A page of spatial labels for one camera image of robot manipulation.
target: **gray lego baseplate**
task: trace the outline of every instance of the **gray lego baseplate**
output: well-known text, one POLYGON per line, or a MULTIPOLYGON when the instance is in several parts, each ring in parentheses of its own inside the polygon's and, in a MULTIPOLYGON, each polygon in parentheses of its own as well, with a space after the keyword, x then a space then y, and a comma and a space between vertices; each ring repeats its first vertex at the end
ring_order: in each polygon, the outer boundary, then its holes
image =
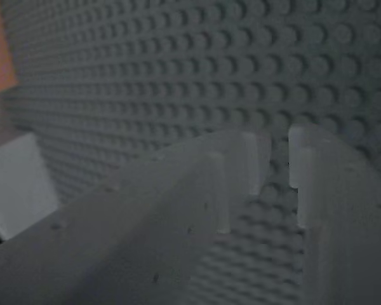
POLYGON ((2 0, 2 11, 20 80, 4 97, 65 203, 148 151, 268 129, 268 183, 182 302, 300 302, 287 131, 317 123, 381 171, 381 0, 2 0))

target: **white block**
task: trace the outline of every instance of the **white block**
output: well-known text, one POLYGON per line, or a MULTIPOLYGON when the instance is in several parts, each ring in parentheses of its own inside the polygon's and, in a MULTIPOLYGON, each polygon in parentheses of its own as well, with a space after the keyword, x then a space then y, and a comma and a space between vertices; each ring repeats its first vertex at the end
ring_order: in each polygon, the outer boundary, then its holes
POLYGON ((10 239, 58 208, 32 133, 0 146, 0 237, 10 239))

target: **gray lego brick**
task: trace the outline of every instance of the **gray lego brick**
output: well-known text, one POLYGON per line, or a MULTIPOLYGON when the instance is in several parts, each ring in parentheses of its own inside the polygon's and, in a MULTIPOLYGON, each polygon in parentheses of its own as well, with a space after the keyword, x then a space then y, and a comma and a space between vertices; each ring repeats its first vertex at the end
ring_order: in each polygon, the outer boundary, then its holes
POLYGON ((221 128, 266 128, 271 174, 183 304, 298 304, 303 234, 287 130, 313 122, 381 171, 381 0, 3 0, 21 85, 64 202, 129 159, 221 128))

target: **gray plastic surface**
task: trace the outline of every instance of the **gray plastic surface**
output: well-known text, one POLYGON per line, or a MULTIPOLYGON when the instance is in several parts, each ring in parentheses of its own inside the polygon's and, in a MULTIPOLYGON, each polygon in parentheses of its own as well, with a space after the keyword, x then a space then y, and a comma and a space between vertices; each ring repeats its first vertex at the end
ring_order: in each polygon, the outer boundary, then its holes
POLYGON ((70 202, 120 162, 223 127, 267 128, 271 176, 184 304, 298 304, 303 232, 287 132, 319 123, 381 171, 381 0, 2 1, 21 86, 70 202))
POLYGON ((289 142, 307 234, 302 304, 381 304, 381 173, 316 125, 293 125, 289 142))

